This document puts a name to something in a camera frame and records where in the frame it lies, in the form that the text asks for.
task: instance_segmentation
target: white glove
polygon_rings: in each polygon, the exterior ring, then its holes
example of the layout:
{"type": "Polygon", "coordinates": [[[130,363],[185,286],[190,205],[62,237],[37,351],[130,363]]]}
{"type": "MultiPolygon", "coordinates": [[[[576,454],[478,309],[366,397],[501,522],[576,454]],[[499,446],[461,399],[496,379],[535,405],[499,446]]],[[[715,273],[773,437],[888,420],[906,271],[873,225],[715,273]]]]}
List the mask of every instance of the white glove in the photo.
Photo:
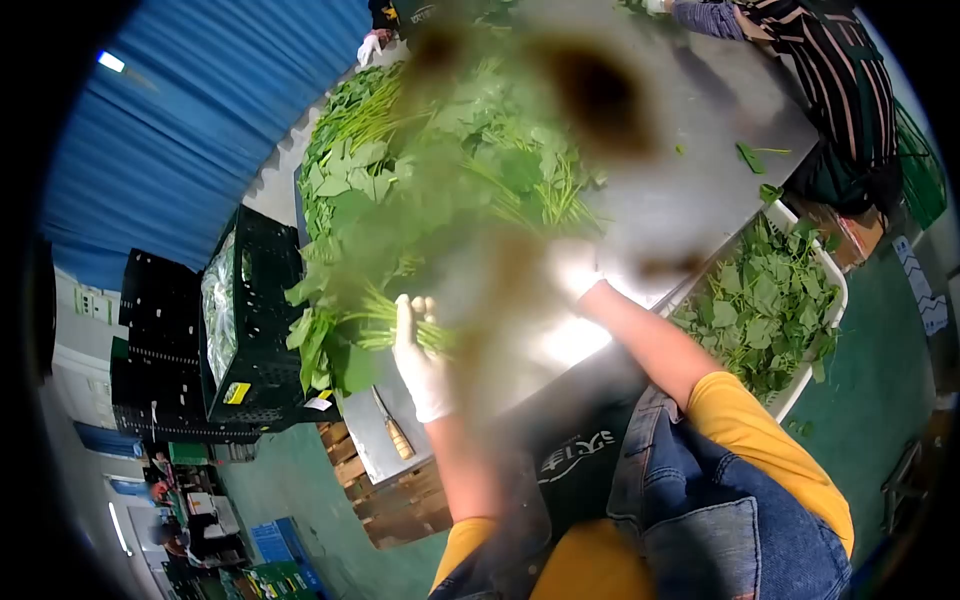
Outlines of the white glove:
{"type": "Polygon", "coordinates": [[[573,238],[550,242],[546,249],[546,271],[571,304],[576,304],[591,287],[604,279],[597,271],[593,244],[573,238]]]}
{"type": "Polygon", "coordinates": [[[367,66],[370,63],[370,57],[373,56],[374,50],[376,54],[383,56],[383,51],[380,50],[380,38],[376,33],[370,32],[363,38],[360,47],[357,48],[357,62],[360,63],[360,66],[367,66]]]}
{"type": "Polygon", "coordinates": [[[433,352],[425,351],[417,343],[414,310],[425,312],[424,319],[434,323],[433,309],[432,298],[424,300],[417,296],[411,303],[409,296],[401,294],[396,299],[394,360],[417,408],[417,420],[421,423],[446,417],[454,411],[446,361],[433,352]]]}
{"type": "Polygon", "coordinates": [[[647,14],[665,14],[670,12],[663,4],[666,0],[643,0],[640,4],[647,10],[647,14]]]}

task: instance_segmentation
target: fluorescent light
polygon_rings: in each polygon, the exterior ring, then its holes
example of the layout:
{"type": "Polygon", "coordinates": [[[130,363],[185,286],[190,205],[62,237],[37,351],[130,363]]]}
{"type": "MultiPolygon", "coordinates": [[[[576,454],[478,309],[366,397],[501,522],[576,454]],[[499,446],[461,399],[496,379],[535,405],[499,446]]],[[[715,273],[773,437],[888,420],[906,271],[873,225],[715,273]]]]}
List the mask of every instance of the fluorescent light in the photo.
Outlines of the fluorescent light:
{"type": "Polygon", "coordinates": [[[107,506],[110,508],[110,518],[113,519],[113,529],[117,532],[117,539],[120,540],[120,547],[123,548],[123,551],[127,553],[127,556],[133,556],[133,552],[130,551],[130,548],[127,547],[127,541],[123,539],[123,532],[120,531],[120,521],[117,520],[117,512],[113,508],[113,503],[108,502],[107,506]]]}
{"type": "Polygon", "coordinates": [[[123,73],[124,67],[127,66],[122,60],[107,51],[100,53],[100,56],[97,57],[97,62],[108,69],[113,69],[117,73],[123,73]]]}

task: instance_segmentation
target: plastic bag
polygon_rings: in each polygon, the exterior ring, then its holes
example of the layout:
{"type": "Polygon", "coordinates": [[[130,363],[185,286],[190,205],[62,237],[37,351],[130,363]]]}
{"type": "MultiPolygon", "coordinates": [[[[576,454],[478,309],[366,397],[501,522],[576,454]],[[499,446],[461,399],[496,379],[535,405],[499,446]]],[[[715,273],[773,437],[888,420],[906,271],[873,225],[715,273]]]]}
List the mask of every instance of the plastic bag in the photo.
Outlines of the plastic bag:
{"type": "Polygon", "coordinates": [[[233,233],[210,261],[200,282],[206,326],[206,360],[217,388],[237,351],[236,325],[233,320],[233,233]]]}

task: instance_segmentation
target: wooden pallet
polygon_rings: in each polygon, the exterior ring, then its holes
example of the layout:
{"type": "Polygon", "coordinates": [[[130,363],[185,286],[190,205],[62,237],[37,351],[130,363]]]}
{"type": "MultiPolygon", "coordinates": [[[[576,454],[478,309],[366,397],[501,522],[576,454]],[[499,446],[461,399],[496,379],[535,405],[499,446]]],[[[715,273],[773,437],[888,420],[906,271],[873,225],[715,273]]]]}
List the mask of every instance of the wooden pallet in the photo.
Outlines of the wooden pallet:
{"type": "Polygon", "coordinates": [[[343,422],[317,423],[317,431],[337,481],[374,546],[399,546],[453,525],[435,461],[394,483],[374,486],[343,422]]]}

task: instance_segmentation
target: green floor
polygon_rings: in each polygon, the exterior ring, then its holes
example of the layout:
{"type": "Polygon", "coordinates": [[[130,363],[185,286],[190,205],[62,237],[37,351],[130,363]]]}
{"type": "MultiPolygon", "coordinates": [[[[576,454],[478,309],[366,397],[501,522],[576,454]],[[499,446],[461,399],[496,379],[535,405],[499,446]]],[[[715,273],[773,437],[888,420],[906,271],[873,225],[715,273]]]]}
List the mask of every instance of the green floor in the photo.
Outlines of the green floor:
{"type": "MultiPolygon", "coordinates": [[[[851,505],[854,565],[880,541],[880,484],[933,403],[925,336],[900,263],[889,247],[848,277],[850,303],[828,380],[810,382],[784,423],[813,423],[800,443],[851,505]]],[[[293,516],[335,598],[423,598],[446,533],[399,548],[373,548],[337,485],[313,425],[264,436],[257,458],[220,468],[247,527],[293,516]]]]}
{"type": "Polygon", "coordinates": [[[856,540],[853,566],[880,542],[880,485],[933,410],[933,373],[924,324],[889,245],[847,276],[850,301],[827,380],[811,381],[783,421],[813,423],[791,434],[847,497],[856,540]]]}

